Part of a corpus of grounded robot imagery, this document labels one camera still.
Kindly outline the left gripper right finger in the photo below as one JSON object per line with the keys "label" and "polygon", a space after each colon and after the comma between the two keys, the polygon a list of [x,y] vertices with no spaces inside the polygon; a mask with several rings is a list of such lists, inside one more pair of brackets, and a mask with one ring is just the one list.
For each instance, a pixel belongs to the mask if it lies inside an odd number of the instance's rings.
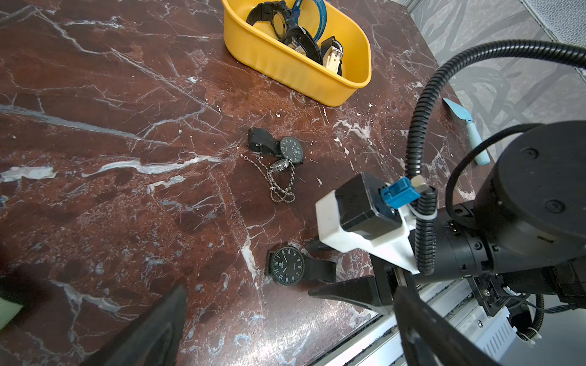
{"label": "left gripper right finger", "polygon": [[397,287],[395,316],[404,358],[409,365],[496,365],[412,288]]}

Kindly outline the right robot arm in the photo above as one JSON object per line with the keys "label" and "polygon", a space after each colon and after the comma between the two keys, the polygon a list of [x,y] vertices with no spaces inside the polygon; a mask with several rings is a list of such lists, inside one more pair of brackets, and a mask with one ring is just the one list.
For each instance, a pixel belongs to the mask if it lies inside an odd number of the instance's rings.
{"label": "right robot arm", "polygon": [[489,314],[511,294],[555,294],[585,305],[585,124],[565,121],[511,128],[501,154],[474,201],[453,204],[460,175],[446,188],[446,205],[424,207],[431,219],[411,228],[408,207],[382,197],[386,183],[362,172],[316,205],[314,250],[367,251],[374,274],[331,279],[310,296],[383,312],[393,302],[395,269],[418,284],[468,279]]}

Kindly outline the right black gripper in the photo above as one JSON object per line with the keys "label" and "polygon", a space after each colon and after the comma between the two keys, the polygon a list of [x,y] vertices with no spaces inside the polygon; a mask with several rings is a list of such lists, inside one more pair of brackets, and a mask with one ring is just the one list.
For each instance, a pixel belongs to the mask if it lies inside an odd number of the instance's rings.
{"label": "right black gripper", "polygon": [[[460,219],[474,219],[473,201],[455,206],[455,216]],[[451,218],[447,210],[439,210],[433,222],[436,235],[434,272],[425,276],[414,275],[420,284],[429,284],[456,279],[467,279],[472,292],[482,307],[494,307],[493,250],[485,238],[476,230],[466,228]],[[353,278],[343,282],[315,288],[308,291],[313,298],[337,300],[364,308],[376,308],[378,295],[384,305],[393,304],[392,288],[397,286],[393,265],[371,255],[374,276]]]}

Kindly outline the black chunky digital watch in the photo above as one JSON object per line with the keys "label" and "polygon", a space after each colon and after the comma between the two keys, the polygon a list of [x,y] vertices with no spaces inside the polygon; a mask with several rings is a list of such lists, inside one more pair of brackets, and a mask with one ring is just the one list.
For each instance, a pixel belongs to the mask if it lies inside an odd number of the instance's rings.
{"label": "black chunky digital watch", "polygon": [[284,41],[288,31],[296,26],[293,11],[285,1],[258,4],[249,12],[246,22],[250,26],[258,22],[269,22],[279,41]]}

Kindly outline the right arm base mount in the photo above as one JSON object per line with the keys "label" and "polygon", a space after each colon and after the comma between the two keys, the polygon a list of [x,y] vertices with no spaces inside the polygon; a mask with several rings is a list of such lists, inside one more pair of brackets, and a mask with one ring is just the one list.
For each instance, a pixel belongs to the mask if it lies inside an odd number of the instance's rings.
{"label": "right arm base mount", "polygon": [[509,323],[525,343],[540,338],[545,316],[585,308],[585,283],[573,274],[561,284],[546,269],[484,275],[468,283],[488,316],[508,309]]}

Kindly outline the beige strap watch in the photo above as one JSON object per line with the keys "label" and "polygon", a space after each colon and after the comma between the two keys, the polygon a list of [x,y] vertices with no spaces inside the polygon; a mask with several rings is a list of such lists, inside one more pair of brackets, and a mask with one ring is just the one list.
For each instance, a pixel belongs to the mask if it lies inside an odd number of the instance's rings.
{"label": "beige strap watch", "polygon": [[340,47],[331,46],[323,52],[322,60],[324,67],[339,76],[342,76],[342,59],[343,51]]}

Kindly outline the black sport watch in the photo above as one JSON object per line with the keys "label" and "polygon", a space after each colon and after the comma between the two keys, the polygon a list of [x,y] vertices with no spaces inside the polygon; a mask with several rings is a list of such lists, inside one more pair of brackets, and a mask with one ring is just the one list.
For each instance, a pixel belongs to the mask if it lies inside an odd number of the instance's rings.
{"label": "black sport watch", "polygon": [[294,26],[290,28],[286,32],[285,38],[282,42],[291,49],[303,53],[307,58],[313,60],[317,64],[323,64],[320,47],[303,27]]}

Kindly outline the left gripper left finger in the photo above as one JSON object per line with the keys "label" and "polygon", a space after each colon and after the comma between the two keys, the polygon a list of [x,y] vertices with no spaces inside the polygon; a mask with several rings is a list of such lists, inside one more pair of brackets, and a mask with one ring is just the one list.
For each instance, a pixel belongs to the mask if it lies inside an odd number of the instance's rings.
{"label": "left gripper left finger", "polygon": [[174,365],[183,337],[188,294],[182,285],[161,297],[84,365]]}

